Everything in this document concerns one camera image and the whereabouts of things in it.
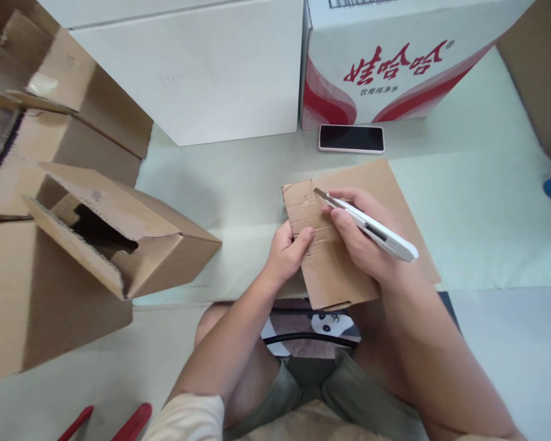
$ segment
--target hand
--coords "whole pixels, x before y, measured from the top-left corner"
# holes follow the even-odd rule
[[[331,190],[329,194],[334,198],[348,200],[369,217],[403,236],[402,226],[394,213],[365,190],[344,188]],[[322,210],[323,213],[331,215],[332,221],[339,230],[355,265],[376,279],[382,287],[386,284],[400,282],[401,277],[409,276],[405,273],[415,271],[418,268],[418,265],[398,260],[382,250],[374,241],[363,234],[351,215],[344,209],[333,209],[330,206],[324,206]]]
[[[275,232],[271,241],[268,261],[262,273],[270,280],[283,284],[300,269],[304,252],[312,242],[313,237],[314,229],[307,227],[294,240],[290,221],[286,221]]]

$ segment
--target left hand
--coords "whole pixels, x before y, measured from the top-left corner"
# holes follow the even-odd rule
[[[274,282],[283,284],[300,268],[304,252],[313,237],[314,229],[306,227],[294,240],[290,221],[287,220],[275,232],[268,261],[262,272]]]

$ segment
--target white table surface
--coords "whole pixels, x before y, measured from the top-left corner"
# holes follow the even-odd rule
[[[383,123],[390,165],[443,283],[438,289],[551,287],[551,200],[542,153],[496,49],[426,119]],[[223,240],[191,284],[135,305],[236,299],[286,218],[281,187],[380,159],[322,153],[315,130],[178,147],[154,127],[137,189]],[[296,279],[285,295],[305,292]]]

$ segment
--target red chinese text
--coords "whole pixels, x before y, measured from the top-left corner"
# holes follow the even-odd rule
[[[381,62],[382,49],[380,46],[377,46],[375,55],[371,61],[366,62],[365,59],[362,58],[357,68],[355,68],[355,64],[353,64],[351,72],[345,76],[344,80],[354,83],[359,77],[357,81],[358,86],[368,85],[373,81],[373,75],[376,68],[378,75],[384,74],[384,80],[393,80],[398,75],[402,66],[409,66],[409,69],[414,71],[413,75],[424,75],[433,63],[443,61],[443,58],[441,58],[441,49],[446,44],[447,40],[440,43],[439,46],[434,48],[427,56],[414,58],[413,62],[410,62],[406,55],[410,43],[406,44],[400,52],[398,52],[398,55],[385,62]]]

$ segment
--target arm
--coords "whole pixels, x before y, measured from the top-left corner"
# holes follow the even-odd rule
[[[364,190],[330,194],[352,200],[357,208],[401,234],[393,214]],[[397,260],[380,249],[345,210],[324,207],[323,211],[331,213],[355,264],[381,285],[392,343],[429,437],[442,439],[452,431],[509,439],[521,436],[419,265]]]
[[[289,222],[276,231],[265,267],[196,347],[168,402],[181,393],[193,393],[219,395],[227,403],[261,336],[278,290],[298,271],[313,236],[314,230],[305,228],[293,241]]]

